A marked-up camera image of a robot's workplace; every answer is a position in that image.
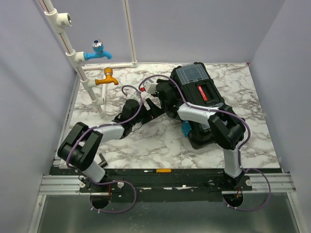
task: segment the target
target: white pipe bracket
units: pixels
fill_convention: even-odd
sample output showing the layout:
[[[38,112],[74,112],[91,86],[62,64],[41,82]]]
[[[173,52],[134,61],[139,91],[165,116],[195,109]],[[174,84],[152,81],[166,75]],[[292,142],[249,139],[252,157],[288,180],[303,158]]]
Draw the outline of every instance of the white pipe bracket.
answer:
[[[65,27],[71,27],[71,18],[68,13],[59,14],[56,9],[52,12],[44,12],[54,31],[58,34],[63,33]]]
[[[68,57],[71,65],[74,68],[78,68],[80,66],[80,62],[85,61],[84,52],[76,52],[75,50],[73,50],[72,53],[66,52],[66,56]]]
[[[130,68],[136,68],[137,67],[137,61],[130,63]]]
[[[88,86],[89,80],[90,80],[90,79],[87,79],[87,80],[85,80],[85,81],[82,81],[82,80],[81,80],[81,84],[82,84],[82,86],[84,87],[84,89],[85,89],[86,91],[91,91],[91,90],[92,90],[92,87],[89,87],[89,86]]]
[[[96,100],[92,101],[92,104],[94,106],[100,107],[101,105],[104,105],[105,101],[103,97],[97,98]]]
[[[95,79],[88,79],[87,86],[90,88],[96,87]]]

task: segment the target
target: blue tag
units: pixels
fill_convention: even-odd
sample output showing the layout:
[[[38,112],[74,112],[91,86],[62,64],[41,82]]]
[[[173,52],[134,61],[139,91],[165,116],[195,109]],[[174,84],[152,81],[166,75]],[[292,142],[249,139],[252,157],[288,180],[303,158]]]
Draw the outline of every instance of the blue tag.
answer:
[[[184,120],[183,124],[181,125],[181,132],[183,132],[185,137],[188,137],[188,134],[190,133],[190,131],[191,131],[191,126],[189,122]]]

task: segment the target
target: transparent toolbox lid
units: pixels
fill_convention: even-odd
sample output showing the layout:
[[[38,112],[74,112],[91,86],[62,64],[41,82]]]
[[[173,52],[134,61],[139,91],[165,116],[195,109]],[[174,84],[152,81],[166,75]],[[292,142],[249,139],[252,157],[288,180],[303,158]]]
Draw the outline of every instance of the transparent toolbox lid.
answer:
[[[201,64],[184,65],[176,70],[181,84],[194,83],[199,80],[209,79]]]

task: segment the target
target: floor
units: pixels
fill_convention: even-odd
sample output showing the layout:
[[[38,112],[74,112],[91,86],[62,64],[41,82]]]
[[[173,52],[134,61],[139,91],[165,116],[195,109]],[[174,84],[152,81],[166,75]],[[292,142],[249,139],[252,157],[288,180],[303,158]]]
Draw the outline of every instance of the floor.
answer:
[[[253,208],[266,194],[244,194],[242,208]],[[129,203],[110,203],[124,209]],[[137,202],[122,214],[90,210],[89,196],[47,196],[39,233],[299,233],[286,193],[273,193],[265,208],[234,211],[223,202]]]
[[[114,77],[119,85],[107,85],[106,116],[100,118],[90,104],[86,91],[80,85],[70,128],[81,121],[94,126],[110,122],[121,112],[126,97],[121,92],[122,85],[138,86],[143,78],[153,74],[170,75],[178,64],[139,64],[137,68],[114,69]],[[246,64],[206,64],[211,78],[226,103],[233,107],[237,115],[245,118],[252,136],[242,148],[244,167],[279,167],[276,153],[264,119],[252,77]],[[103,78],[101,70],[86,71],[89,78]],[[101,96],[103,86],[94,92]],[[195,150],[181,132],[181,123],[166,115],[135,129],[125,139],[112,140],[101,144],[108,168],[223,168],[222,149],[214,144]],[[64,161],[61,168],[66,168]]]

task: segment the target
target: red label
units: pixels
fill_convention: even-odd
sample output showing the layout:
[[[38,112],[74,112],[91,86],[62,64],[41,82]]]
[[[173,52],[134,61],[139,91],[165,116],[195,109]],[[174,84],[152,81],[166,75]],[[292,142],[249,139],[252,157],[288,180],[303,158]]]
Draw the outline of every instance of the red label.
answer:
[[[204,101],[207,101],[207,97],[206,97],[206,95],[205,95],[205,93],[204,93],[202,87],[201,87],[201,86],[198,86],[198,89],[199,89],[200,94],[201,94],[201,96],[203,97]]]

